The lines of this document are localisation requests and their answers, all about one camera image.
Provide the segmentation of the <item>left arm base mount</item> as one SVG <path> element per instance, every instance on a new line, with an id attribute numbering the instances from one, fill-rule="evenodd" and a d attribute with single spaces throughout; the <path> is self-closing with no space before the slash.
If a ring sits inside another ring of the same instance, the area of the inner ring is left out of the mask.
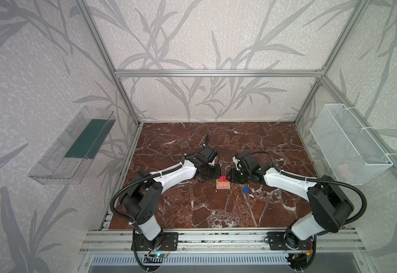
<path id="1" fill-rule="evenodd" d="M 136 251 L 175 251 L 179 242 L 179 233 L 176 232 L 162 232 L 153 240 L 148 240 L 143 234 L 134 233 L 133 236 L 131 249 Z"/>

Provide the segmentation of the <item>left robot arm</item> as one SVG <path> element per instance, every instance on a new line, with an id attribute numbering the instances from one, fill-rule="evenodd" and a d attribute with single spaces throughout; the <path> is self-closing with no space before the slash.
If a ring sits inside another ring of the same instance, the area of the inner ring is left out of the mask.
<path id="1" fill-rule="evenodd" d="M 162 194 L 195 177 L 205 182 L 218 179 L 221 171 L 216 163 L 217 157 L 216 150 L 203 146 L 192 154 L 184 155 L 178 164 L 169 168 L 154 172 L 139 171 L 127 186 L 112 196 L 109 204 L 111 212 L 129 221 L 148 242 L 160 239 L 163 232 L 154 215 Z"/>

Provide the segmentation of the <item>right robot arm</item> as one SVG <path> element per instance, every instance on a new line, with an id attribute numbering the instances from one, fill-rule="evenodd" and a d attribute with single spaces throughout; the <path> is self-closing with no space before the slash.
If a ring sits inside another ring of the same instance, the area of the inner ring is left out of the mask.
<path id="1" fill-rule="evenodd" d="M 287 172 L 274 162 L 260 165 L 256 153 L 244 152 L 233 157 L 235 167 L 228 173 L 232 183 L 260 183 L 292 193 L 307 202 L 311 213 L 296 220 L 285 231 L 287 244 L 298 244 L 325 233 L 337 233 L 343 226 L 361 218 L 367 209 L 367 199 L 357 187 L 334 181 L 329 176 L 306 177 Z"/>

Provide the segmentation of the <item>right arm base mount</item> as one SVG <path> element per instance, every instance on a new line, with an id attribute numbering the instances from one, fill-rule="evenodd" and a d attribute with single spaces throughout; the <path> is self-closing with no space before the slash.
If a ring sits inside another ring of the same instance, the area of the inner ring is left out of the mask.
<path id="1" fill-rule="evenodd" d="M 264 239 L 270 250 L 280 251 L 308 251 L 311 250 L 313 241 L 313 237 L 300 240 L 295 235 L 288 235 L 286 232 L 268 232 Z"/>

